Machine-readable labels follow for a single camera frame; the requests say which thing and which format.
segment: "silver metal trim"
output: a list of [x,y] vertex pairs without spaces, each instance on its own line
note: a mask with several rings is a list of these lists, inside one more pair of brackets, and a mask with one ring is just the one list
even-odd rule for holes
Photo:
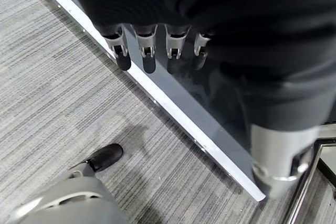
[[323,148],[336,146],[334,138],[330,138],[330,141],[333,142],[318,145],[318,148],[316,149],[314,154],[313,162],[306,171],[306,173],[300,179],[297,189],[295,190],[295,193],[292,197],[292,201],[286,211],[285,217],[281,222],[282,224],[295,224],[295,220],[298,216],[303,200],[305,199],[305,196],[307,194],[310,182],[313,178]]

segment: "metal edge strip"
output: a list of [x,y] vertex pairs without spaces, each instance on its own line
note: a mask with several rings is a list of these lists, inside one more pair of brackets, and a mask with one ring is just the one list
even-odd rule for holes
[[[72,18],[114,63],[113,52],[104,38],[94,28],[88,16],[72,0],[53,0],[59,8]],[[260,189],[229,159],[224,152],[186,115],[184,112],[149,78],[136,64],[124,71],[155,104],[159,105],[186,134],[230,177],[245,189],[256,201],[266,196]]]

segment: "silver metal joint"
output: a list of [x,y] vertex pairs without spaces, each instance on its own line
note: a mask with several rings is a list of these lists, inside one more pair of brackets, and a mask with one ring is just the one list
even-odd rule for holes
[[319,126],[299,131],[276,131],[251,126],[253,176],[259,189],[279,198],[308,169]]
[[206,37],[202,36],[200,33],[198,33],[196,35],[195,44],[194,44],[194,53],[195,53],[196,56],[199,56],[200,54],[203,55],[203,57],[207,56],[207,53],[205,52],[205,50],[201,51],[201,48],[204,48],[206,46],[206,43],[209,40],[210,40],[210,38],[206,38]]
[[155,55],[155,35],[156,35],[157,25],[154,28],[154,31],[149,36],[140,36],[135,33],[135,37],[139,44],[139,50],[141,51],[141,56],[146,58],[150,56],[151,58]]
[[119,58],[121,55],[125,57],[128,55],[127,40],[123,26],[120,26],[120,31],[121,34],[114,34],[110,38],[104,37],[116,58]]
[[173,56],[175,56],[176,59],[179,59],[181,56],[185,38],[187,37],[189,30],[187,30],[185,34],[180,37],[180,36],[174,36],[173,34],[169,34],[166,25],[165,28],[166,28],[167,56],[169,59],[172,59]]

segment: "gray carpet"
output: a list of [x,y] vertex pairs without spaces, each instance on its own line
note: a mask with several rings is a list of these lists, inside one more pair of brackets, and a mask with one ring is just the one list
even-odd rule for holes
[[[278,223],[292,192],[261,209],[51,0],[0,0],[0,223],[40,186],[112,142],[98,174],[131,223]],[[298,223],[336,218],[317,171]]]

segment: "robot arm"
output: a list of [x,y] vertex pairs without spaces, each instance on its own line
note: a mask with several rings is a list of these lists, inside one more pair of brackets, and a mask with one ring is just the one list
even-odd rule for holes
[[122,24],[132,25],[147,73],[155,70],[157,24],[166,26],[169,61],[179,60],[195,28],[194,68],[217,60],[239,94],[258,187],[281,196],[308,168],[336,94],[336,0],[79,2],[122,70],[131,66]]

